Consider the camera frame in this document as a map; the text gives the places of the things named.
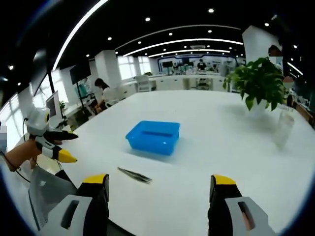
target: desk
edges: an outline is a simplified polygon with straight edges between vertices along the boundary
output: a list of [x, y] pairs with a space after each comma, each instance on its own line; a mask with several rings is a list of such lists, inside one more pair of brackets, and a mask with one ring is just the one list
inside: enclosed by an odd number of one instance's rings
[[[197, 79], [209, 79], [213, 81], [212, 88], [214, 91], [225, 91], [223, 89], [224, 77], [220, 74], [208, 73], [208, 74], [188, 74], [188, 75], [161, 75], [150, 76], [149, 80], [152, 87], [156, 87], [156, 90], [189, 90], [196, 87]], [[137, 82], [135, 80], [122, 83], [122, 93], [125, 97], [129, 97], [137, 92]]]
[[[233, 178], [280, 232], [301, 208], [315, 167], [315, 132], [294, 111], [282, 152], [272, 141], [281, 110], [263, 121], [244, 116], [240, 95], [179, 90], [137, 93], [94, 117], [64, 142], [78, 162], [63, 168], [78, 187], [90, 175], [110, 176], [110, 219], [136, 236], [207, 235], [210, 176]], [[176, 121], [180, 139], [170, 157], [132, 151], [125, 135], [141, 120]], [[117, 167], [142, 173], [134, 181]]]

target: tweezers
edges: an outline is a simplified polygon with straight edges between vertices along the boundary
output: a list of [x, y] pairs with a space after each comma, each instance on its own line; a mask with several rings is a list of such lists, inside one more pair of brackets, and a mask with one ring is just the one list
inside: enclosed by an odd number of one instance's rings
[[132, 171], [128, 171], [122, 168], [118, 167], [118, 170], [123, 172], [124, 174], [128, 175], [129, 177], [133, 178], [136, 181], [142, 182], [142, 183], [147, 183], [150, 184], [152, 182], [151, 178], [148, 178], [142, 174], [136, 173], [136, 172], [132, 172]]

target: green leaves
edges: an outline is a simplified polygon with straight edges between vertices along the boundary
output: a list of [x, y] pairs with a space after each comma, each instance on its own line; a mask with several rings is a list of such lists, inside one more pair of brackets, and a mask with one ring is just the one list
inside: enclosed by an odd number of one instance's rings
[[240, 95], [241, 95], [242, 100], [244, 98], [244, 94], [245, 94], [245, 90], [241, 90]]
[[249, 95], [246, 99], [245, 99], [245, 103], [246, 103], [246, 106], [248, 108], [248, 110], [250, 111], [252, 106], [253, 106], [253, 103], [254, 103], [254, 96], [251, 96]]
[[259, 105], [262, 99], [260, 97], [256, 97], [256, 100], [257, 100], [257, 105]]
[[267, 106], [271, 104], [272, 110], [278, 103], [283, 102], [284, 85], [282, 73], [269, 61], [268, 58], [259, 58], [256, 61], [249, 62], [246, 66], [239, 66], [235, 71], [227, 76], [228, 83], [232, 83], [243, 99], [247, 93], [249, 97], [245, 102], [250, 110], [253, 106], [253, 100], [257, 103], [261, 100], [267, 101]]
[[276, 101], [271, 102], [271, 111], [273, 111], [277, 107], [277, 104], [278, 103]]

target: flower pot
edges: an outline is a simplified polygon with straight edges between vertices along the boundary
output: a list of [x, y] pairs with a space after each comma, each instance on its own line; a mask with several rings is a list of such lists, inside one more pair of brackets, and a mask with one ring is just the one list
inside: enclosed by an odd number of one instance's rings
[[257, 104], [257, 100], [255, 98], [250, 111], [248, 110], [246, 106], [246, 115], [252, 119], [260, 119], [265, 114], [266, 106], [267, 106], [267, 101], [265, 99], [262, 99], [261, 102]]

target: blue plastic container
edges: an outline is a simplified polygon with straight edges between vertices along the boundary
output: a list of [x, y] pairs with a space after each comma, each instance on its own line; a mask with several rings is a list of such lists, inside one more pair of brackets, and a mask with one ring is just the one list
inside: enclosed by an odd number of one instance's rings
[[127, 135], [133, 149], [171, 155], [179, 138], [179, 123], [143, 120]]

